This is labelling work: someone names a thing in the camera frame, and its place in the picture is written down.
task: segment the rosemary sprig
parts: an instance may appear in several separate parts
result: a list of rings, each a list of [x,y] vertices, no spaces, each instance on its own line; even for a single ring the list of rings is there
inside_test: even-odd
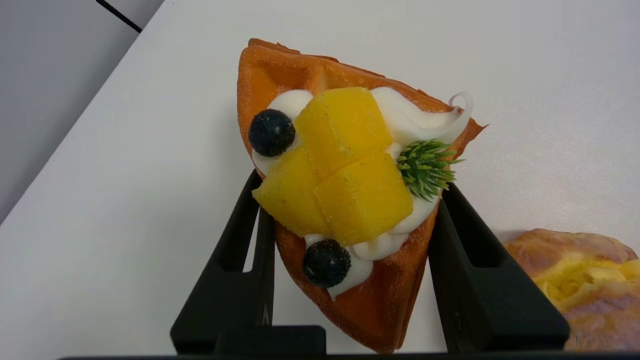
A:
[[[440,189],[449,189],[447,183],[456,179],[456,172],[447,167],[462,161],[448,160],[456,154],[447,151],[450,146],[438,140],[419,140],[400,152],[397,166],[412,194],[432,201],[434,197],[440,197]]]

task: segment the mango cube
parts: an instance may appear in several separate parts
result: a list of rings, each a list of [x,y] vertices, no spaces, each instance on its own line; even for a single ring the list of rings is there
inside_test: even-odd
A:
[[[393,142],[378,103],[366,88],[320,93],[294,125],[321,180]]]
[[[253,198],[298,236],[331,234],[314,195],[319,182],[305,148],[299,147],[282,155]]]
[[[318,185],[316,197],[342,246],[373,240],[413,211],[400,171],[383,151],[338,170]]]

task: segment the waffle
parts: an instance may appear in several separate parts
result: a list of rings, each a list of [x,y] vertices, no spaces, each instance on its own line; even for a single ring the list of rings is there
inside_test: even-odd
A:
[[[251,39],[240,57],[237,82],[237,113],[240,133],[249,155],[248,132],[253,117],[266,109],[282,92],[304,89],[314,95],[331,88],[389,86],[423,111],[443,112],[452,108],[421,90],[382,75],[342,64],[334,58],[300,54],[280,44]],[[482,131],[470,119],[452,150],[458,157]],[[276,223],[275,237],[282,261],[293,281],[323,314],[353,339],[379,353],[391,353],[402,346],[420,288],[427,247],[436,211],[412,232],[400,251],[375,261],[368,280],[338,295],[311,285],[303,274],[305,241]]]

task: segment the dessert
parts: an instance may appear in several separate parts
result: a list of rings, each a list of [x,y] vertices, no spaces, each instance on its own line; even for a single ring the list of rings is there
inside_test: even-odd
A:
[[[464,108],[453,106],[461,97]],[[263,178],[258,203],[294,282],[337,327],[381,353],[413,310],[449,165],[483,129],[398,81],[251,39],[238,123]]]
[[[640,260],[614,238],[527,231],[507,251],[567,319],[565,350],[640,350]]]

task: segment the gray wall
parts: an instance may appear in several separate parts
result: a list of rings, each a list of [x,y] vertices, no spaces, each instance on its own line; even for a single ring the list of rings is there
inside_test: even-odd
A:
[[[163,0],[108,0],[141,28]],[[95,1],[0,0],[0,224],[138,36]]]

